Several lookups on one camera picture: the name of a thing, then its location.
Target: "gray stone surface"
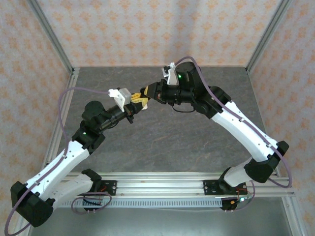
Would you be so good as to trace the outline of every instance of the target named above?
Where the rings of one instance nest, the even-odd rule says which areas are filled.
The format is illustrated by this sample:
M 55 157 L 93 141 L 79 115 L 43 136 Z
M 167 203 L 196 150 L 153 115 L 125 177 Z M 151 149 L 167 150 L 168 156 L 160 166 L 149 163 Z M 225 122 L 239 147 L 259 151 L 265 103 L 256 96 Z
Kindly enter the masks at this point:
M 263 128 L 248 75 L 241 67 L 203 67 L 211 86 L 221 87 L 240 110 Z M 160 67 L 83 67 L 77 87 L 107 91 L 141 87 L 161 80 Z M 106 109 L 115 105 L 107 95 L 75 91 L 66 121 L 68 136 L 79 127 L 85 105 L 98 100 Z M 105 131 L 104 143 L 74 171 L 97 172 L 222 172 L 250 157 L 247 150 L 225 129 L 204 115 L 181 114 L 153 100 L 135 115 L 134 123 L 121 121 Z M 190 110 L 189 104 L 178 107 Z M 61 141 L 60 151 L 64 147 Z

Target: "aluminum frame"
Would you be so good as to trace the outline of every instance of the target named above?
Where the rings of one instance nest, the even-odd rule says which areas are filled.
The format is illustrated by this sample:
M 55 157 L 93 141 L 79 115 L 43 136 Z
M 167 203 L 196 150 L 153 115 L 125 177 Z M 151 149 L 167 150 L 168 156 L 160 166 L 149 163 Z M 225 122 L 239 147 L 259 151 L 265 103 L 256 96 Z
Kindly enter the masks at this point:
M 60 56 L 61 61 L 63 62 L 65 68 L 68 70 L 69 73 L 73 71 L 73 66 L 63 50 L 61 43 L 59 42 L 57 36 L 55 35 L 53 28 L 49 24 L 47 17 L 45 16 L 43 10 L 40 7 L 40 4 L 37 0 L 27 0 L 31 9 L 33 10 L 35 16 L 38 18 L 42 28 L 46 32 L 48 38 L 50 39 L 51 43 L 53 44 L 54 48 L 56 49 L 58 55 Z
M 302 215 L 297 199 L 282 197 L 282 202 L 292 234 L 294 236 L 307 236 L 308 233 L 304 222 L 302 221 Z
M 249 60 L 247 66 L 246 66 L 246 70 L 249 74 L 251 73 L 252 69 L 254 68 L 256 62 L 259 60 L 260 56 L 262 55 L 268 42 L 272 38 L 274 31 L 276 30 L 276 28 L 280 24 L 281 19 L 285 15 L 291 2 L 292 2 L 292 0 L 282 0 L 280 2 L 274 16 L 272 17 L 270 23 L 268 24 L 264 34 L 262 35 L 258 45 L 255 48 L 255 51 L 254 51 L 251 59 Z
M 219 179 L 221 173 L 201 172 L 121 172 L 98 173 L 102 179 L 116 180 L 117 190 L 115 198 L 204 198 L 203 180 Z M 70 172 L 64 181 L 75 179 L 79 172 Z M 288 178 L 271 176 L 281 184 L 286 185 Z M 294 196 L 294 188 L 284 189 L 270 181 L 255 182 L 256 197 L 286 197 Z M 251 183 L 247 188 L 252 192 Z M 236 195 L 208 195 L 209 197 L 225 198 Z

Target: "enclosure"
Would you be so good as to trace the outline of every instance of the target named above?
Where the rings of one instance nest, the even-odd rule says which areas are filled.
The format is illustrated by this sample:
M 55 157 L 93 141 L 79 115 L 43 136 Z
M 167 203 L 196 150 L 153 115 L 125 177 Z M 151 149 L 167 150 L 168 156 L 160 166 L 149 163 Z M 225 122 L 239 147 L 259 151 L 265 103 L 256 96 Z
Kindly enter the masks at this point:
M 106 130 L 103 144 L 63 180 L 91 168 L 117 180 L 113 201 L 148 207 L 116 205 L 78 216 L 64 204 L 20 235 L 313 235 L 313 0 L 11 0 L 0 8 L 2 228 L 12 184 L 26 182 L 65 147 L 57 118 L 63 90 L 138 93 L 163 78 L 163 66 L 189 55 L 208 85 L 223 89 L 267 135 L 288 142 L 293 186 L 255 182 L 251 206 L 234 213 L 219 210 L 222 202 L 196 205 L 207 200 L 203 181 L 251 155 L 213 120 L 151 99 L 132 124 L 124 119 Z M 61 117 L 70 139 L 93 100 L 105 109 L 115 105 L 99 93 L 64 96 Z M 271 178 L 287 184 L 282 163 Z M 249 182 L 247 188 L 253 191 Z M 170 206 L 152 207 L 154 201 Z M 10 232 L 25 224 L 15 213 Z

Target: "patterned wallpaper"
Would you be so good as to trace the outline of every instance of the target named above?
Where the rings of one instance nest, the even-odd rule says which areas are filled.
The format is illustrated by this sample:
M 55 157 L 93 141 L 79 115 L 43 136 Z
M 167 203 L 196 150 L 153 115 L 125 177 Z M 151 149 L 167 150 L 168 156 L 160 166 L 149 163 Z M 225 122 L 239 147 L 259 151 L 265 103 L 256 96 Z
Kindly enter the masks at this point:
M 2 235 L 12 209 L 10 187 L 40 170 L 68 73 L 25 0 L 1 1 L 0 12 Z
M 280 0 L 39 0 L 73 66 L 246 66 Z
M 310 235 L 315 232 L 314 15 L 314 0 L 294 0 L 251 74 L 268 134 L 290 145 L 286 158 Z

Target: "purple cable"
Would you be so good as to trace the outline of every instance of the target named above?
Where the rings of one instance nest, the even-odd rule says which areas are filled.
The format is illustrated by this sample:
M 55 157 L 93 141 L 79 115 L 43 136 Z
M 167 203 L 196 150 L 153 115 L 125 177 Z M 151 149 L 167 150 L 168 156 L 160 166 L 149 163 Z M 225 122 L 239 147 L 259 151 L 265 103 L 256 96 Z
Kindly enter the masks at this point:
M 100 211 L 100 210 L 103 210 L 103 209 L 104 209 L 105 207 L 107 207 L 107 206 L 110 204 L 110 202 L 112 201 L 112 196 L 111 196 L 109 193 L 107 193 L 107 192 L 93 192 L 93 193 L 89 192 L 89 193 L 82 193 L 81 195 L 95 195 L 95 194 L 109 196 L 109 201 L 108 201 L 108 203 L 106 203 L 104 206 L 100 207 L 99 209 L 96 209 L 96 210 L 94 209 L 94 210 L 93 210 L 93 213 L 96 213 L 96 212 L 98 212 L 98 211 Z M 74 213 L 78 214 L 78 215 L 84 215 L 84 214 L 89 214 L 89 213 L 90 213 L 89 210 L 88 210 L 88 211 L 84 211 L 84 212 L 78 212 L 78 211 L 76 211 L 76 210 L 74 209 L 74 207 L 73 207 L 74 202 L 75 202 L 76 200 L 79 200 L 79 199 L 98 200 L 97 198 L 85 198 L 85 197 L 78 197 L 78 198 L 74 199 L 73 202 L 71 203 L 71 210 L 72 210 Z
M 205 80 L 205 78 L 203 77 L 202 73 L 201 73 L 201 70 L 196 62 L 196 60 L 191 57 L 191 56 L 186 56 L 186 57 L 183 57 L 182 59 L 180 59 L 178 62 L 175 63 L 175 65 L 178 65 L 180 62 L 182 62 L 183 60 L 185 59 L 190 59 L 193 64 L 195 65 L 196 69 L 197 69 L 197 72 L 200 76 L 200 79 L 204 85 L 204 87 L 206 88 L 206 90 L 208 91 L 208 93 L 211 95 L 211 97 L 222 107 L 224 108 L 226 111 L 228 111 L 230 114 L 232 114 L 233 116 L 235 116 L 238 120 L 241 120 L 242 117 L 239 116 L 238 114 L 236 114 L 235 112 L 233 112 L 232 110 L 230 110 L 228 107 L 226 107 L 214 94 L 213 92 L 209 89 L 208 85 L 207 85 L 207 82 Z M 271 145 L 271 143 L 252 125 L 250 124 L 247 120 L 243 120 L 243 122 L 249 127 L 251 128 L 267 145 Z M 289 183 L 288 185 L 283 185 L 283 184 L 280 184 L 276 181 L 274 181 L 273 179 L 271 178 L 268 178 L 271 182 L 273 182 L 275 185 L 277 186 L 280 186 L 282 188 L 290 188 L 292 186 L 292 174 L 291 174 L 291 170 L 290 170 L 290 167 L 289 167 L 289 164 L 288 162 L 285 160 L 285 158 L 281 155 L 281 153 L 274 147 L 274 146 L 270 146 L 270 148 L 278 155 L 278 157 L 283 161 L 284 163 L 284 166 L 286 168 L 286 171 L 288 173 L 288 178 L 289 178 Z
M 93 89 L 88 89 L 88 88 L 81 88 L 81 87 L 71 87 L 71 88 L 67 88 L 65 91 L 63 91 L 58 99 L 58 121 L 60 123 L 61 129 L 63 131 L 63 136 L 66 142 L 65 145 L 65 149 L 63 152 L 62 157 L 60 158 L 60 160 L 47 172 L 45 173 L 41 178 L 38 179 L 37 184 L 39 184 L 44 178 L 46 178 L 52 171 L 54 171 L 59 165 L 60 163 L 63 161 L 63 159 L 65 158 L 67 152 L 68 152 L 68 148 L 69 148 L 69 139 L 67 137 L 66 131 L 64 129 L 64 125 L 63 125 L 63 121 L 62 121 L 62 117 L 61 117 L 61 102 L 63 99 L 63 96 L 70 90 L 82 90 L 82 91 L 88 91 L 88 92 L 94 92 L 94 93 L 101 93 L 101 94 L 108 94 L 109 92 L 103 92 L 103 91 L 97 91 L 97 90 L 93 90 Z M 28 188 L 25 193 L 19 198 L 19 200 L 17 201 L 17 203 L 14 205 L 14 207 L 12 208 L 6 223 L 5 223 L 5 227 L 4 227 L 4 234 L 5 236 L 16 236 L 18 234 L 20 234 L 21 232 L 23 232 L 25 229 L 27 229 L 31 224 L 28 223 L 24 228 L 22 228 L 21 230 L 19 230 L 16 233 L 13 234 L 9 234 L 9 224 L 10 221 L 12 219 L 13 213 L 16 211 L 16 208 L 18 207 L 18 205 L 22 202 L 22 200 L 25 198 L 25 196 L 36 186 L 36 183 L 34 183 L 30 188 Z

